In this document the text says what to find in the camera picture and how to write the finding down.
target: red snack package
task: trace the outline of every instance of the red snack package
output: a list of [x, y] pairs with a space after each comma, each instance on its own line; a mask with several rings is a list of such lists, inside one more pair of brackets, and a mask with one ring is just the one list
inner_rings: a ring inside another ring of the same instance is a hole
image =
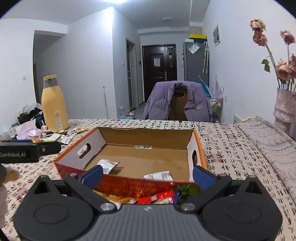
[[151, 204], [152, 202], [160, 201], [165, 198], [171, 198], [171, 200], [172, 200], [171, 203], [173, 203], [174, 195], [175, 195], [175, 193], [173, 190], [169, 190], [169, 191], [161, 192], [161, 193], [156, 193], [153, 196], [140, 197], [137, 201], [137, 204]]

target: cardboard box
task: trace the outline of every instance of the cardboard box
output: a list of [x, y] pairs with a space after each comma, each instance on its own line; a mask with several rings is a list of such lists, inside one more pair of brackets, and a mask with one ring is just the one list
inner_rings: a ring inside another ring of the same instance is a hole
[[[55, 164], [64, 178], [73, 172], [82, 174], [101, 159], [119, 164], [104, 175], [96, 190], [118, 196], [126, 188], [125, 196], [165, 191], [178, 182], [192, 182], [194, 165], [207, 168], [196, 130], [145, 128], [95, 128], [58, 155]], [[170, 171], [174, 182], [143, 179], [162, 171]]]

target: framed picture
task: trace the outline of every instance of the framed picture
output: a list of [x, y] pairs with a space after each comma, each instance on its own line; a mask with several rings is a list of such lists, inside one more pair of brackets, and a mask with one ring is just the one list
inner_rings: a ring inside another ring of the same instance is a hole
[[214, 28], [213, 37], [215, 46], [221, 43], [219, 24]]

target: ceiling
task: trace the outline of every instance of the ceiling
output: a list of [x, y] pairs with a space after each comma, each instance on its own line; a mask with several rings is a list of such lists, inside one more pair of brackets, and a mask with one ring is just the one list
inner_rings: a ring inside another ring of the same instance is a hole
[[[190, 21], [202, 22], [210, 0], [193, 0]], [[114, 7], [137, 29], [188, 27], [191, 0], [22, 0], [3, 18], [29, 18], [70, 24], [92, 13]]]
[[193, 0], [191, 8], [191, 22], [202, 23], [210, 0]]
[[53, 35], [44, 35], [44, 34], [35, 34], [33, 41], [33, 56], [34, 53], [41, 53], [45, 49], [47, 49], [54, 42], [59, 40], [61, 36], [53, 36]]

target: plush toy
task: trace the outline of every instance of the plush toy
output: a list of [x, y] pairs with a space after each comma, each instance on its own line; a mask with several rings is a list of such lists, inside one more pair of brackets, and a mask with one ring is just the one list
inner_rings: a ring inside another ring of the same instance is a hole
[[12, 167], [4, 167], [0, 164], [0, 228], [3, 228], [5, 224], [5, 215], [7, 209], [7, 189], [4, 186], [5, 183], [14, 182], [20, 178], [18, 170]]

